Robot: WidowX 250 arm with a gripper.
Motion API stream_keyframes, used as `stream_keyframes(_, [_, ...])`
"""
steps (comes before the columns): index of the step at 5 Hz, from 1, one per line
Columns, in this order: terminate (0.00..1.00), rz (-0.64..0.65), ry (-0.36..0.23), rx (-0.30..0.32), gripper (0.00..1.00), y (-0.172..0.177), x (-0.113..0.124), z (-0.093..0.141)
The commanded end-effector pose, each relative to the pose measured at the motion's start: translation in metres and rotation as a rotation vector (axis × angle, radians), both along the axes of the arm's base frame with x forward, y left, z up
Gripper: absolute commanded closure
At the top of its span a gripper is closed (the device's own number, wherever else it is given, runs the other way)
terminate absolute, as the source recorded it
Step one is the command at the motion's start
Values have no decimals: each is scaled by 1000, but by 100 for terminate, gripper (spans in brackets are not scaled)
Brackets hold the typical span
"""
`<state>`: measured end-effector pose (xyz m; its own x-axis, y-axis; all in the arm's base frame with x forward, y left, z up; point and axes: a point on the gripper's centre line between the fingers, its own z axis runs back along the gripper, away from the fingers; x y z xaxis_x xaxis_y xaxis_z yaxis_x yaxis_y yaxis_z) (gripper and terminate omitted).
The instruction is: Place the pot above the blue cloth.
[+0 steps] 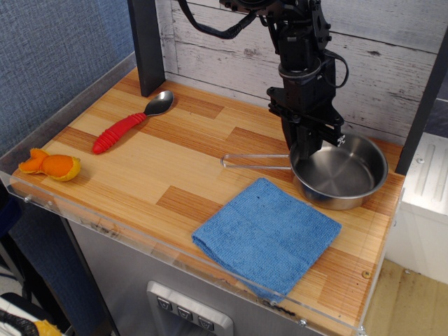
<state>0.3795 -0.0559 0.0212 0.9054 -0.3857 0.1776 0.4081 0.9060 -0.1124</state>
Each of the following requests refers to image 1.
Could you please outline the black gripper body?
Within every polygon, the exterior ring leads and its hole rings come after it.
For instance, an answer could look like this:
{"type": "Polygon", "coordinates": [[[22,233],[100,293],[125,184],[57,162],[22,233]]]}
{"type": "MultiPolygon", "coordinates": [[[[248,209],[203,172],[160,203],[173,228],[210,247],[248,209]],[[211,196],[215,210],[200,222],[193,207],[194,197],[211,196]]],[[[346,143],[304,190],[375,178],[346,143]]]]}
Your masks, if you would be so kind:
{"type": "Polygon", "coordinates": [[[333,107],[336,89],[336,61],[347,62],[338,54],[326,50],[303,69],[287,69],[279,65],[283,87],[271,87],[269,111],[280,118],[316,130],[323,141],[340,147],[346,141],[342,133],[343,117],[333,107]]]}

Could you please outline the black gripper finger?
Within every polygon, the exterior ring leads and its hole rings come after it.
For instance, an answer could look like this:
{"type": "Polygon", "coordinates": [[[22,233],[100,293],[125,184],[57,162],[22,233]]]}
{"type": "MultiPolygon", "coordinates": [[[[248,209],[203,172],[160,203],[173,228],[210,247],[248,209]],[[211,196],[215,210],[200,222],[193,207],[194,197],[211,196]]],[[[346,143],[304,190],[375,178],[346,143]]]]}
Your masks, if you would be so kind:
{"type": "Polygon", "coordinates": [[[319,151],[323,140],[315,129],[299,126],[297,131],[297,149],[301,160],[308,160],[311,155],[319,151]]]}
{"type": "Polygon", "coordinates": [[[298,130],[300,124],[286,118],[281,118],[281,126],[288,149],[291,149],[298,142],[298,130]]]}

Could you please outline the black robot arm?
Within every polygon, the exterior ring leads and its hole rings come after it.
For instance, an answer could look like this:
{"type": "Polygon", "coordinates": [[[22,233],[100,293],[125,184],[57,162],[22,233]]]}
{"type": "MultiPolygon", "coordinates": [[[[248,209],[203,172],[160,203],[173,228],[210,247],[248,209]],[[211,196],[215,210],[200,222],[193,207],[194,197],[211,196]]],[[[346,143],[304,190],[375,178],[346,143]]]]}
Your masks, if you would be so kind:
{"type": "Polygon", "coordinates": [[[223,1],[224,7],[254,13],[269,29],[282,87],[270,87],[269,110],[281,119],[289,148],[306,160],[323,142],[341,146],[343,117],[333,107],[339,85],[331,41],[320,1],[223,1]]]}

